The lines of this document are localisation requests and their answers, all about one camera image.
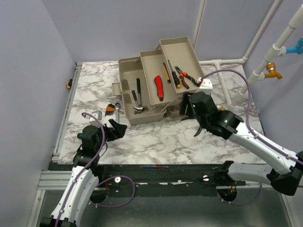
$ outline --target toolbox tray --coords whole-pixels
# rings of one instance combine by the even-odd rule
[[[174,83],[167,83],[167,77],[164,72],[162,50],[140,52],[141,62],[143,65],[150,103],[152,106],[164,107],[176,97]],[[161,76],[163,84],[163,101],[159,100],[155,77]]]
[[[169,71],[169,76],[171,80],[171,70],[174,70],[179,78],[179,74],[175,69],[175,66],[178,66],[179,68],[181,68],[181,70],[183,70],[183,72],[187,72],[188,75],[190,75],[196,80],[199,77],[204,76],[198,58],[195,54],[194,48],[191,45],[191,42],[188,37],[161,39],[160,46],[163,52],[163,57],[165,58],[166,66]],[[173,69],[169,68],[168,60],[170,61]],[[184,80],[189,86],[189,89],[186,89],[183,85],[180,88],[176,88],[174,86],[177,95],[182,94],[185,91],[195,92],[198,89],[189,79],[184,78]]]
[[[113,95],[122,95],[125,115],[131,125],[160,121],[166,110],[151,106],[143,66],[140,61],[135,62],[136,59],[135,57],[118,61],[120,82],[113,84]],[[134,113],[133,106],[136,106],[136,103],[132,95],[132,90],[135,90],[138,97],[136,78],[140,78],[141,103],[148,108],[138,114]]]

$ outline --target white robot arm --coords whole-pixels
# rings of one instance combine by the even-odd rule
[[[185,93],[180,113],[185,109],[208,132],[245,147],[267,163],[232,163],[227,172],[231,179],[266,183],[280,193],[295,194],[303,175],[303,152],[287,150],[249,129],[238,115],[228,110],[218,110],[211,96],[204,92]]]

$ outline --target red-handled pliers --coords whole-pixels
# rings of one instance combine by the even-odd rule
[[[187,88],[189,89],[189,86],[186,84],[185,80],[184,80],[184,77],[186,77],[187,79],[190,79],[191,82],[193,82],[193,84],[198,87],[199,84],[197,83],[197,81],[192,78],[190,75],[187,74],[187,72],[183,72],[178,66],[175,66],[177,72],[180,74],[179,77],[182,81],[182,84]]]

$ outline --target white marble tabletop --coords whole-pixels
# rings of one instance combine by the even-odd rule
[[[239,64],[223,65],[222,68],[235,69],[244,73]],[[215,70],[214,66],[203,66],[204,74]],[[241,78],[231,72],[223,72],[231,98],[244,85]],[[212,97],[217,105],[226,106],[225,96],[217,74],[210,77],[214,89]],[[59,164],[72,164],[81,140],[77,133],[88,125],[88,120],[81,116],[82,112],[95,110],[103,112],[102,123],[115,116],[104,117],[109,103],[120,102],[121,96],[112,95],[112,83],[119,81],[117,62],[84,63],[72,103],[71,114],[60,151]],[[246,116],[247,99],[242,100],[234,112],[243,119]],[[122,139],[108,143],[108,150],[99,160],[99,164],[216,164],[226,160],[240,163],[264,163],[260,158],[222,138],[205,130],[194,137],[198,129],[196,120],[181,122],[180,118],[165,116],[162,121],[131,126],[120,109],[120,123],[128,126]],[[257,110],[252,104],[250,124],[262,132]]]

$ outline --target toolbox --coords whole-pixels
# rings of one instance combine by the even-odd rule
[[[187,78],[184,80],[188,89],[181,80],[181,87],[176,86],[172,71],[176,72],[178,79],[179,73],[175,66],[194,79],[204,76],[188,37],[162,39],[156,50],[139,54],[139,57],[118,61],[120,82],[112,85],[113,95],[122,95],[125,115],[131,125],[162,120],[168,107],[181,103],[184,92],[196,92],[198,87]],[[170,83],[167,82],[164,64],[168,70]],[[132,91],[137,93],[137,78],[141,82],[141,103],[147,106],[147,109],[136,114],[134,110],[136,101]]]

